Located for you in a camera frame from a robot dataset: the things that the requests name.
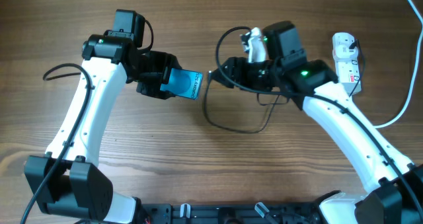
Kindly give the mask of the Galaxy smartphone cyan screen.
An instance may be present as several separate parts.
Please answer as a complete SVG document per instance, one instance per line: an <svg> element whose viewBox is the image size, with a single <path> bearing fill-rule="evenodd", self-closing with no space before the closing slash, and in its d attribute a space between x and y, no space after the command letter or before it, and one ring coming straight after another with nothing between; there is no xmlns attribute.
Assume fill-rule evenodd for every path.
<svg viewBox="0 0 423 224"><path fill-rule="evenodd" d="M167 84L162 83L160 90L175 96L196 100L202 85L203 75L197 71L172 68Z"/></svg>

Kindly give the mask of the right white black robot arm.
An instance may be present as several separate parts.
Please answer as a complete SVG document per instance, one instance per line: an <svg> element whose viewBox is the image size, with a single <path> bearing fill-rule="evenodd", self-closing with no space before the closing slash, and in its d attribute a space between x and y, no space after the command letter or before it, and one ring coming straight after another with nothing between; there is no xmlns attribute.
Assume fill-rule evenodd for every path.
<svg viewBox="0 0 423 224"><path fill-rule="evenodd" d="M282 21L241 28L248 57L230 57L208 75L230 89L284 96L333 139L352 164L364 195L334 191L301 215L308 223L421 223L422 167L395 149L360 112L322 60L310 61L296 27Z"/></svg>

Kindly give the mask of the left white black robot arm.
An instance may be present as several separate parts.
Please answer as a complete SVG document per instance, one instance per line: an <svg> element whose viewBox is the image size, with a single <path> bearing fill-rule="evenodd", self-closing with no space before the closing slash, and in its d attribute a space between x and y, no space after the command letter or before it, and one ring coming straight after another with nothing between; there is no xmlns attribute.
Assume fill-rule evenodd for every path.
<svg viewBox="0 0 423 224"><path fill-rule="evenodd" d="M114 191L98 169L98 159L110 113L125 85L134 82L138 93L162 100L196 97L188 72L174 55L143 47L144 30L150 27L141 14L118 9L113 27L83 44L83 61L74 65L80 80L63 124L44 155L26 160L24 175L33 196L22 222L34 206L83 222L149 222L139 198Z"/></svg>

